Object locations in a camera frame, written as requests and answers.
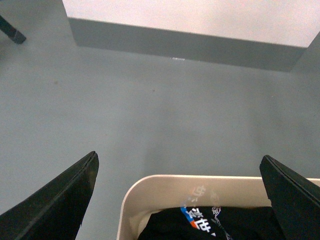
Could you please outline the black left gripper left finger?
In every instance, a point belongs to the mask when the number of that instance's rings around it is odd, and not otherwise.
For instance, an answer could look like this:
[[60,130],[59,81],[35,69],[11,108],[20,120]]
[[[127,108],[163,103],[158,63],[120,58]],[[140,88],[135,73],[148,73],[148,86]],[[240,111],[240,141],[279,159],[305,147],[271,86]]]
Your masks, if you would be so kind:
[[99,157],[91,151],[0,216],[2,240],[74,240],[92,198]]

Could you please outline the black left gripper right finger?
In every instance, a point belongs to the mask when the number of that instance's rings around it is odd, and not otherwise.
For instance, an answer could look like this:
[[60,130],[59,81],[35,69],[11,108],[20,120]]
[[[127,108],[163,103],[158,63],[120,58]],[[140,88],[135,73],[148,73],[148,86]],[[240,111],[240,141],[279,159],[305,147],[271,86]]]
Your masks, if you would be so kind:
[[265,155],[259,166],[276,219],[287,240],[320,238],[320,180],[305,178]]

